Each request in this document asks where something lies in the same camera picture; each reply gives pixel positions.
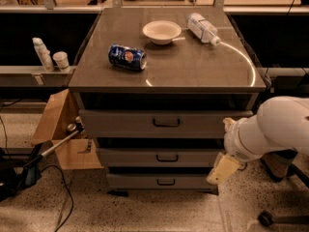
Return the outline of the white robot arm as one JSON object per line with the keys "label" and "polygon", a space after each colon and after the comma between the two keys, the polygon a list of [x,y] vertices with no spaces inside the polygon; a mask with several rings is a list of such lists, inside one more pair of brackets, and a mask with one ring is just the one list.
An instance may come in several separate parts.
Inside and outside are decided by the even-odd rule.
{"label": "white robot arm", "polygon": [[250,118],[224,123],[224,149],[207,177],[213,185],[230,178],[242,162],[260,159],[264,154],[294,150],[309,155],[309,99],[274,97],[263,102]]}

